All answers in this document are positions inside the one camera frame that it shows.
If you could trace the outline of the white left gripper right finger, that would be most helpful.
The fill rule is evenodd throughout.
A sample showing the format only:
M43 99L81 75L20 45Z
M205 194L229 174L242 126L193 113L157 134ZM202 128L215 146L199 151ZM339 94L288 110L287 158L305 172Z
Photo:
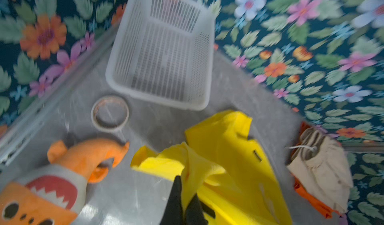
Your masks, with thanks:
M185 211L184 225L208 224L208 221L204 217L204 212L199 197L197 194L195 194Z

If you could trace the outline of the tape roll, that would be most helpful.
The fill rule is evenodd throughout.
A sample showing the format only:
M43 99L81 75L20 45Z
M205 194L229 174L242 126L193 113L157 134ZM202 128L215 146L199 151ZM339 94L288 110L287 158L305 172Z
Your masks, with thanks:
M119 132L127 124L129 117L128 103L115 95L99 98L91 109L92 124L100 132Z

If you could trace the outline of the orange shorts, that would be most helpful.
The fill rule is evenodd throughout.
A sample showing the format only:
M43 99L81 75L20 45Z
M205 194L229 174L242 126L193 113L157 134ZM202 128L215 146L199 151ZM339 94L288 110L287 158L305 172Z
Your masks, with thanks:
M303 135L303 133L307 129L311 129L311 128L312 127L308 123L306 122L301 123L300 130L299 130L299 141L292 149L293 151L291 152L290 163L294 160L294 156L300 149L309 150L310 153L313 153L316 150L316 149L313 149L313 150L309 149L309 146L303 144L301 139L301 135ZM299 179L293 173L291 174L294 176L294 179L295 179L295 183L294 183L295 192L299 194L302 198L306 199L311 204L311 206L316 211L318 211L322 216L324 216L326 219L330 219L333 217L332 213L336 213L338 216L342 215L339 211L330 208L329 206L324 204L322 201L320 201L319 199L311 195L305 189L304 185L299 181Z

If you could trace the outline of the white plastic laundry basket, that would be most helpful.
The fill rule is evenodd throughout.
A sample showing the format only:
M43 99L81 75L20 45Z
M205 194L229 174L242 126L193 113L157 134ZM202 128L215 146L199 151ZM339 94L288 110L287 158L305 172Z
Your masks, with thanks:
M128 0L106 68L115 91L182 110L210 100L215 18L196 0Z

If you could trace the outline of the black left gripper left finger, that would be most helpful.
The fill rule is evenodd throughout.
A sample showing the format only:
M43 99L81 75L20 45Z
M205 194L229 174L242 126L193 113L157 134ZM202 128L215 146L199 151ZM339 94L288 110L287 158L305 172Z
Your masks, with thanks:
M167 201L160 225L182 225L183 208L181 204L182 181L176 176Z

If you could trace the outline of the yellow shorts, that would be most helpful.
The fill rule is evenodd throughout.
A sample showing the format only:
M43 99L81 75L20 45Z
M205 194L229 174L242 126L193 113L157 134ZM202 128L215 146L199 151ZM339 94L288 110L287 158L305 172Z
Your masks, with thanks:
M223 111L186 130L162 152L141 147L135 171L174 182L181 177L183 225L195 194L208 225L290 225L292 218L262 146L249 139L252 118Z

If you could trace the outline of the orange fish plush toy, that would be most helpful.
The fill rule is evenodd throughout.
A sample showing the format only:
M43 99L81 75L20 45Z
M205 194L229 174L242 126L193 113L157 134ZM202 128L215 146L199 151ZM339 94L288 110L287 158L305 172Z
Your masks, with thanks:
M115 168L130 144L97 138L67 148L53 143L49 164L8 183L1 191L2 225L69 225L86 203L88 184L101 182L109 168L100 167L113 159Z

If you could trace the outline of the beige shorts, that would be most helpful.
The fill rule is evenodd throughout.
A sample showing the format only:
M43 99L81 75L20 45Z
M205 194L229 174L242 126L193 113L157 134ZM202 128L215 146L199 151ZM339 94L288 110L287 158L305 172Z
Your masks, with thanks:
M353 178L341 145L316 128L307 128L299 138L287 169L306 192L333 211L348 210Z

